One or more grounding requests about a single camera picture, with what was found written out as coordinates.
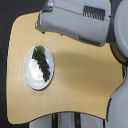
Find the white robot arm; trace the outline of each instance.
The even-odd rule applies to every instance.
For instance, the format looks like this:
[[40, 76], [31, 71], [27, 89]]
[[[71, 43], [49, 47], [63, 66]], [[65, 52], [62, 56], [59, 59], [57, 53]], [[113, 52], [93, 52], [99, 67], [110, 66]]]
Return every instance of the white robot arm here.
[[111, 95], [106, 128], [128, 128], [128, 0], [47, 0], [36, 29], [104, 46], [126, 69], [124, 83]]

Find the dark background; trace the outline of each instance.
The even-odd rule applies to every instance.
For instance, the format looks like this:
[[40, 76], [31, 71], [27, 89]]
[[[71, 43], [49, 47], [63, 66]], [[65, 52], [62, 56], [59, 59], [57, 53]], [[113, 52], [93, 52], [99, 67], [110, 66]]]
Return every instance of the dark background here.
[[29, 124], [11, 125], [7, 119], [6, 68], [12, 24], [23, 14], [39, 12], [45, 0], [0, 0], [0, 128], [28, 128]]

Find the white plate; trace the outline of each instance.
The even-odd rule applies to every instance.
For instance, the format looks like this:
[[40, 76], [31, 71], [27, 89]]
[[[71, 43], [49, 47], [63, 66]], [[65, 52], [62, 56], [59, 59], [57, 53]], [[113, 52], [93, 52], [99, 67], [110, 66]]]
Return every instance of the white plate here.
[[33, 89], [36, 89], [36, 90], [41, 90], [41, 89], [45, 88], [46, 86], [48, 86], [48, 84], [50, 83], [50, 81], [53, 77], [54, 61], [53, 61], [53, 57], [52, 57], [52, 54], [50, 53], [50, 51], [46, 47], [44, 47], [46, 60], [47, 60], [47, 63], [49, 64], [49, 71], [50, 71], [50, 79], [47, 82], [45, 82], [43, 79], [43, 73], [39, 69], [37, 61], [32, 59], [32, 54], [33, 54], [34, 48], [35, 48], [35, 46], [29, 50], [29, 52], [27, 53], [27, 55], [25, 57], [24, 76], [25, 76], [26, 82], [28, 83], [28, 85], [30, 87], [32, 87]]

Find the black food on plate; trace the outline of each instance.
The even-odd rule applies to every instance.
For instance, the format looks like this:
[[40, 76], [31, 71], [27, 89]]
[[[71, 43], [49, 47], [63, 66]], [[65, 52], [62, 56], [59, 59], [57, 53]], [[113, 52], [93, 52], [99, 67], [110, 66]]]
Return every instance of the black food on plate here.
[[47, 82], [50, 78], [49, 64], [46, 60], [45, 49], [42, 46], [34, 48], [32, 59], [37, 60], [40, 70], [43, 73], [44, 81]]

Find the wooden table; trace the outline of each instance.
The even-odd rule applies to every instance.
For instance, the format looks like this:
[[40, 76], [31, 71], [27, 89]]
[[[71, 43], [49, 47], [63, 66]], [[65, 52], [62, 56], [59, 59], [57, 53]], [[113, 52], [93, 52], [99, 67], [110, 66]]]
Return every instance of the wooden table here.
[[[12, 124], [40, 116], [78, 111], [105, 118], [108, 99], [122, 82], [122, 66], [109, 45], [89, 46], [55, 33], [35, 29], [38, 13], [19, 17], [13, 24], [7, 64], [7, 115]], [[30, 88], [24, 78], [24, 59], [36, 44], [47, 47], [54, 58], [50, 85]]]

